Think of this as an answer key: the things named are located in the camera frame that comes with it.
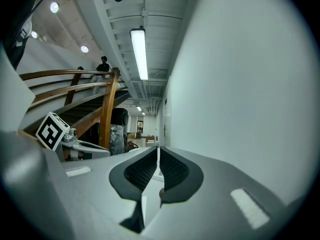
ceiling light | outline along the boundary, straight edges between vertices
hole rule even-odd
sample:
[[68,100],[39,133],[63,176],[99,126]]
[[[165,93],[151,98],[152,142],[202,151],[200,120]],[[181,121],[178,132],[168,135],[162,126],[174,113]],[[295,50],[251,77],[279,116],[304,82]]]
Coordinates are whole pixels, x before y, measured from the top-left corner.
[[32,32],[31,32],[31,36],[32,36],[33,38],[37,38],[37,37],[38,37],[38,34],[37,34],[37,32],[32,31]]
[[133,52],[141,80],[148,80],[146,32],[144,28],[134,28],[130,31]]
[[53,12],[54,14],[59,11],[59,4],[57,2],[53,2],[50,5],[50,11]]
[[85,45],[81,46],[80,49],[81,49],[81,51],[84,52],[85,54],[86,54],[87,52],[89,52],[89,48],[88,48],[87,46],[85,46]]

